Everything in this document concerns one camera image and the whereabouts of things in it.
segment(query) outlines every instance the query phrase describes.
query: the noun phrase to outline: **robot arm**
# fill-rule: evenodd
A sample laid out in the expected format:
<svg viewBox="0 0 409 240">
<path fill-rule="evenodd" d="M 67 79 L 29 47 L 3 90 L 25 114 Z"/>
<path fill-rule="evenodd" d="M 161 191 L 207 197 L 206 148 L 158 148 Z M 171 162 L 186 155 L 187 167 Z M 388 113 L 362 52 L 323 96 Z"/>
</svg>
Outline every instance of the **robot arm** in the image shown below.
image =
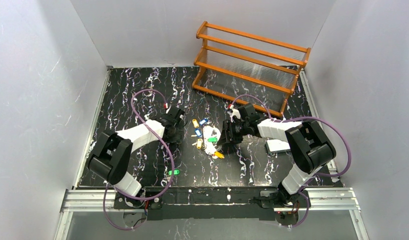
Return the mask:
<svg viewBox="0 0 409 240">
<path fill-rule="evenodd" d="M 278 185 L 281 203 L 297 197 L 299 189 L 336 156 L 333 144 L 315 120 L 275 122 L 257 113 L 250 103 L 231 110 L 232 121 L 224 121 L 218 145 L 239 144 L 248 134 L 288 142 L 294 165 Z"/>
<path fill-rule="evenodd" d="M 165 114 L 147 120 L 145 124 L 165 142 L 180 143 L 184 136 L 183 121 L 184 111 L 170 107 Z M 88 157 L 87 168 L 124 193 L 135 196 L 141 184 L 127 172 L 131 153 L 156 140 L 158 138 L 144 124 L 117 132 L 105 130 Z"/>
</svg>

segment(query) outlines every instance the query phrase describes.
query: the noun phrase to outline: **black table surface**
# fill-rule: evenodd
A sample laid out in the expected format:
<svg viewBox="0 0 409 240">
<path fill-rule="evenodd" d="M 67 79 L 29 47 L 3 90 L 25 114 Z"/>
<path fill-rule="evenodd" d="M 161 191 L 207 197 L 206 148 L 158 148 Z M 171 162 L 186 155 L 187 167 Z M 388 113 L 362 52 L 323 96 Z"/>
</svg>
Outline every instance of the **black table surface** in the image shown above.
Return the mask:
<svg viewBox="0 0 409 240">
<path fill-rule="evenodd" d="M 225 149 L 224 159 L 213 159 L 192 144 L 197 141 L 192 119 L 207 118 L 209 124 L 221 129 L 228 118 L 226 99 L 192 88 L 198 67 L 147 67 L 113 68 L 96 122 L 91 147 L 97 136 L 106 129 L 120 131 L 140 124 L 131 109 L 131 98 L 135 92 L 153 88 L 163 93 L 170 105 L 185 111 L 187 124 L 181 144 L 170 144 L 175 167 L 180 174 L 175 176 L 173 186 L 179 187 L 252 187 L 277 186 L 293 166 L 289 152 L 270 156 L 266 152 L 267 139 L 245 136 L 241 144 Z M 261 89 L 252 89 L 249 94 L 265 101 Z M 163 100 L 159 95 L 146 93 L 137 98 L 137 110 L 146 119 L 163 113 Z M 288 99 L 285 119 L 311 116 L 311 110 L 301 80 L 297 81 L 294 94 Z M 165 186 L 171 163 L 166 150 L 158 142 L 152 142 L 133 152 L 128 172 L 143 186 Z M 321 172 L 328 173 L 324 167 Z M 341 186 L 330 177 L 317 177 L 311 186 Z M 103 179 L 84 169 L 79 187 L 103 187 Z"/>
</svg>

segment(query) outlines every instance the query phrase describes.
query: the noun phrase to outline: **green object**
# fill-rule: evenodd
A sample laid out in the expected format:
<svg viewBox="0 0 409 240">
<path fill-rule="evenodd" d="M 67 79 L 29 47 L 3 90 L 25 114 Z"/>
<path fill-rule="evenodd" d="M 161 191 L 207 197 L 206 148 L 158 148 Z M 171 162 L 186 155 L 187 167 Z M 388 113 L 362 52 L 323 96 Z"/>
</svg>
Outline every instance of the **green object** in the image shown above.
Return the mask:
<svg viewBox="0 0 409 240">
<path fill-rule="evenodd" d="M 171 175 L 172 175 L 172 170 L 169 170 L 168 174 L 169 174 L 169 176 L 171 176 Z M 173 171 L 173 174 L 174 174 L 174 175 L 180 174 L 180 170 L 175 169 L 175 171 Z"/>
<path fill-rule="evenodd" d="M 211 143 L 216 143 L 216 142 L 218 141 L 218 139 L 217 139 L 216 137 L 209 137 L 209 138 L 207 139 L 207 141 L 208 141 L 208 142 L 211 142 Z"/>
</svg>

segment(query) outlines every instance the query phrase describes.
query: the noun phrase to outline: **purple cable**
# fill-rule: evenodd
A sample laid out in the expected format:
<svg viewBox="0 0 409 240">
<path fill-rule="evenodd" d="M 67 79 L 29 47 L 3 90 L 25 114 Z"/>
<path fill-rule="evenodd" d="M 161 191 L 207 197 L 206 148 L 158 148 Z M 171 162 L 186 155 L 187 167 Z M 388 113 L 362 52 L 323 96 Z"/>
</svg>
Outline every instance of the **purple cable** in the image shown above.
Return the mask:
<svg viewBox="0 0 409 240">
<path fill-rule="evenodd" d="M 242 94 L 240 96 L 237 96 L 233 101 L 232 101 L 232 105 L 237 101 L 237 99 L 241 98 L 241 97 L 251 97 L 256 99 L 257 101 L 259 101 L 260 104 L 262 104 L 262 106 L 265 108 L 266 112 L 268 113 L 268 116 L 270 119 L 272 119 L 272 121 L 280 123 L 281 120 L 272 118 L 270 110 L 265 106 L 265 104 L 257 97 L 253 96 L 253 95 L 249 95 L 249 94 Z M 349 143 L 346 140 L 346 138 L 343 136 L 343 134 L 336 128 L 334 127 L 331 123 L 322 120 L 318 117 L 314 117 L 314 116 L 301 116 L 301 117 L 296 117 L 296 118 L 292 118 L 292 119 L 288 119 L 282 122 L 288 123 L 288 122 L 294 122 L 294 121 L 301 121 L 301 120 L 316 120 L 319 121 L 325 125 L 327 125 L 328 127 L 330 127 L 332 130 L 334 130 L 334 132 L 336 132 L 338 134 L 338 136 L 341 138 L 341 140 L 343 140 L 344 146 L 346 147 L 346 151 L 347 151 L 347 164 L 346 167 L 343 169 L 343 171 L 336 173 L 336 174 L 326 174 L 326 173 L 321 173 L 318 172 L 316 175 L 321 176 L 321 177 L 331 177 L 331 178 L 336 178 L 336 177 L 340 177 L 341 175 L 345 174 L 345 172 L 347 172 L 352 164 L 352 151 L 350 149 Z"/>
<path fill-rule="evenodd" d="M 232 101 L 231 104 L 233 105 L 233 104 L 237 101 L 237 99 L 239 99 L 240 97 L 243 97 L 243 96 L 251 97 L 251 98 L 254 98 L 254 99 L 258 100 L 258 101 L 260 102 L 260 104 L 262 104 L 262 106 L 265 108 L 266 112 L 268 113 L 269 118 L 270 118 L 272 121 L 278 122 L 278 123 L 281 122 L 281 120 L 277 120 L 277 119 L 272 118 L 271 113 L 270 113 L 270 110 L 265 106 L 265 104 L 264 104 L 260 99 L 258 99 L 258 98 L 255 97 L 255 96 L 252 96 L 252 95 L 249 95 L 249 94 L 243 94 L 243 95 L 237 96 L 237 97 L 234 99 L 234 101 Z M 331 123 L 329 123 L 329 122 L 327 122 L 327 121 L 325 121 L 325 120 L 322 120 L 322 119 L 320 119 L 320 118 L 318 118 L 318 117 L 302 116 L 302 117 L 296 117 L 296 118 L 288 119 L 288 120 L 285 120 L 285 121 L 283 121 L 283 122 L 288 123 L 288 122 L 301 121 L 301 120 L 316 120 L 316 121 L 319 121 L 319 122 L 321 122 L 321 123 L 327 125 L 327 126 L 330 127 L 332 130 L 334 130 L 334 132 L 336 132 L 336 133 L 338 134 L 338 136 L 341 138 L 341 140 L 343 140 L 344 146 L 346 147 L 346 151 L 347 151 L 347 164 L 346 164 L 346 167 L 343 169 L 343 171 L 341 171 L 341 172 L 339 172 L 339 173 L 336 173 L 336 174 L 326 174 L 326 173 L 318 172 L 318 173 L 316 173 L 316 175 L 317 175 L 317 176 L 321 176 L 321 177 L 332 177 L 332 178 L 335 178 L 335 177 L 340 177 L 341 175 L 345 174 L 345 173 L 349 170 L 349 168 L 350 168 L 350 166 L 351 166 L 351 163 L 352 163 L 352 151 L 351 151 L 351 149 L 350 149 L 350 146 L 349 146 L 348 141 L 347 141 L 346 138 L 343 136 L 343 134 L 342 134 L 337 128 L 335 128 L 333 125 L 331 125 Z M 298 194 L 300 194 L 302 197 L 304 197 L 304 198 L 306 199 L 306 212 L 305 212 L 304 216 L 302 217 L 302 219 L 301 219 L 299 222 L 297 222 L 296 224 L 294 224 L 294 225 L 291 226 L 292 228 L 297 227 L 297 226 L 299 226 L 300 224 L 302 224 L 302 223 L 305 221 L 306 217 L 308 216 L 308 213 L 309 213 L 309 199 L 308 199 L 308 197 L 307 197 L 306 195 L 304 195 L 304 194 L 302 193 L 302 191 L 303 191 L 303 189 L 305 189 L 305 187 L 306 187 L 313 179 L 314 179 L 314 177 L 310 178 L 310 179 L 309 179 L 303 186 L 301 186 L 301 187 L 299 188 L 299 190 L 298 190 Z"/>
<path fill-rule="evenodd" d="M 298 221 L 296 224 L 291 226 L 292 228 L 295 228 L 295 227 L 299 226 L 300 224 L 302 224 L 305 221 L 305 219 L 306 219 L 306 217 L 308 216 L 308 213 L 309 213 L 309 199 L 308 199 L 308 197 L 305 194 L 303 194 L 301 191 L 299 191 L 298 194 L 300 194 L 306 200 L 306 212 L 304 213 L 304 216 L 300 219 L 300 221 Z"/>
<path fill-rule="evenodd" d="M 136 111 L 136 108 L 135 108 L 135 106 L 134 106 L 134 98 L 135 98 L 138 94 L 141 94 L 141 93 L 147 92 L 147 91 L 151 91 L 151 92 L 155 92 L 155 93 L 160 94 L 160 95 L 162 96 L 162 98 L 163 98 L 164 104 L 166 105 L 167 102 L 166 102 L 166 100 L 165 100 L 165 96 L 164 96 L 160 91 L 154 90 L 154 89 L 144 89 L 144 90 L 141 90 L 141 91 L 136 92 L 136 93 L 134 94 L 134 96 L 132 96 L 132 98 L 131 98 L 131 107 L 132 107 L 132 110 L 133 110 L 134 114 L 138 117 L 138 119 L 140 120 L 140 122 L 142 122 L 142 123 L 144 124 L 144 126 L 159 140 L 159 142 L 160 142 L 160 143 L 163 145 L 163 147 L 166 149 L 166 151 L 167 151 L 167 153 L 168 153 L 168 155 L 169 155 L 172 172 L 174 172 L 174 171 L 175 171 L 174 157 L 172 157 L 172 152 L 171 152 L 171 150 L 169 149 L 169 146 L 165 143 L 165 141 L 163 141 L 163 139 L 162 139 L 155 131 L 153 131 L 153 129 L 151 129 L 151 128 L 146 124 L 146 121 L 144 121 L 144 119 L 143 119 L 143 118 L 140 116 L 140 114 Z M 127 193 L 121 191 L 120 189 L 117 189 L 117 188 L 115 188 L 115 189 L 116 189 L 116 191 L 118 191 L 120 194 L 124 195 L 124 196 L 127 197 L 127 198 L 135 199 L 135 200 L 140 200 L 140 201 L 147 201 L 147 200 L 153 200 L 153 199 L 155 199 L 155 198 L 158 198 L 158 197 L 162 196 L 162 195 L 168 190 L 168 188 L 169 188 L 170 185 L 172 184 L 172 181 L 173 181 L 173 180 L 174 180 L 174 175 L 172 174 L 172 175 L 170 176 L 169 182 L 166 184 L 166 186 L 164 187 L 164 189 L 163 189 L 161 192 L 159 192 L 158 194 L 156 194 L 156 195 L 154 195 L 154 196 L 149 196 L 149 197 L 131 196 L 131 195 L 129 195 L 129 194 L 127 194 Z"/>
<path fill-rule="evenodd" d="M 346 140 L 345 136 L 343 136 L 343 134 L 336 127 L 334 127 L 331 123 L 329 123 L 329 122 L 327 122 L 325 120 L 322 120 L 322 119 L 320 119 L 318 117 L 314 117 L 314 116 L 301 116 L 301 117 L 296 117 L 296 118 L 285 120 L 284 122 L 288 123 L 288 122 L 301 121 L 301 120 L 307 120 L 307 119 L 319 121 L 319 122 L 327 125 L 328 127 L 330 127 L 332 130 L 334 130 L 334 132 L 336 132 L 338 134 L 338 136 L 341 138 L 341 140 L 343 140 L 344 146 L 346 147 L 346 151 L 347 151 L 347 164 L 346 164 L 346 167 L 343 169 L 343 171 L 341 171 L 339 173 L 336 173 L 336 174 L 326 174 L 326 173 L 318 172 L 318 173 L 316 173 L 316 175 L 321 176 L 321 177 L 335 178 L 335 177 L 340 177 L 341 175 L 345 174 L 349 170 L 349 168 L 350 168 L 350 166 L 352 164 L 352 151 L 350 149 L 349 143 Z"/>
<path fill-rule="evenodd" d="M 163 145 L 164 148 L 166 149 L 167 153 L 169 154 L 169 159 L 170 159 L 170 164 L 171 164 L 171 167 L 172 167 L 172 172 L 174 172 L 174 171 L 175 171 L 174 157 L 172 156 L 172 152 L 171 152 L 171 150 L 169 149 L 169 146 L 165 143 L 165 141 L 163 141 L 163 139 L 162 139 L 155 131 L 153 131 L 153 129 L 151 129 L 151 128 L 146 124 L 146 121 L 144 121 L 144 119 L 140 116 L 140 114 L 139 114 L 139 113 L 136 111 L 136 109 L 135 109 L 135 106 L 134 106 L 134 98 L 135 98 L 138 94 L 143 93 L 143 92 L 146 92 L 146 91 L 151 91 L 151 92 L 155 92 L 155 93 L 160 94 L 160 95 L 162 96 L 162 98 L 163 98 L 163 102 L 164 102 L 165 106 L 167 105 L 165 96 L 164 96 L 161 92 L 159 92 L 159 91 L 157 91 L 157 90 L 154 90 L 154 89 L 144 89 L 144 90 L 141 90 L 141 91 L 136 92 L 136 93 L 134 94 L 134 96 L 132 96 L 132 98 L 131 98 L 131 107 L 132 107 L 132 110 L 133 110 L 134 114 L 138 117 L 138 119 L 144 124 L 144 126 L 160 141 L 160 143 L 162 143 L 162 145 Z M 172 184 L 173 180 L 174 180 L 174 175 L 172 174 L 172 175 L 170 176 L 169 182 L 168 182 L 167 185 L 164 187 L 164 189 L 163 189 L 161 192 L 159 192 L 158 194 L 156 194 L 156 195 L 154 195 L 154 196 L 149 196 L 149 197 L 136 197 L 136 196 L 131 196 L 131 195 L 129 195 L 129 194 L 127 194 L 127 193 L 121 191 L 120 189 L 117 189 L 116 187 L 115 187 L 115 190 L 116 190 L 118 193 L 120 193 L 120 194 L 122 194 L 122 195 L 124 195 L 125 197 L 130 198 L 130 199 L 135 199 L 135 200 L 140 200 L 140 201 L 153 200 L 153 199 L 155 199 L 155 198 L 157 198 L 157 197 L 162 196 L 162 195 L 168 190 L 168 188 L 169 188 L 170 185 Z M 115 223 L 113 223 L 112 220 L 110 219 L 108 213 L 106 212 L 106 206 L 105 206 L 105 203 L 106 203 L 106 195 L 107 195 L 108 189 L 109 189 L 109 185 L 106 184 L 106 189 L 104 190 L 104 197 L 103 197 L 103 212 L 104 212 L 104 216 L 106 217 L 106 219 L 107 219 L 107 221 L 109 222 L 110 225 L 112 225 L 113 227 L 115 227 L 116 229 L 119 229 L 119 230 L 129 231 L 129 230 L 134 230 L 134 229 L 140 227 L 141 225 L 143 225 L 143 223 L 146 222 L 146 221 L 144 221 L 144 222 L 142 222 L 141 224 L 139 224 L 139 225 L 137 225 L 137 226 L 135 226 L 135 227 L 129 227 L 129 228 L 120 227 L 120 226 L 116 225 Z"/>
<path fill-rule="evenodd" d="M 104 190 L 104 197 L 103 197 L 103 213 L 104 213 L 104 216 L 106 217 L 106 219 L 107 219 L 107 221 L 109 222 L 110 225 L 112 225 L 113 227 L 115 227 L 116 229 L 119 229 L 119 230 L 130 231 L 130 230 L 134 230 L 134 229 L 140 227 L 141 225 L 143 225 L 146 222 L 146 220 L 144 220 L 139 225 L 132 226 L 132 227 L 121 227 L 121 226 L 118 226 L 118 225 L 114 224 L 112 222 L 111 218 L 109 217 L 108 212 L 106 212 L 106 195 L 108 194 L 108 190 L 109 190 L 109 184 L 107 183 L 106 184 L 106 189 Z"/>
</svg>

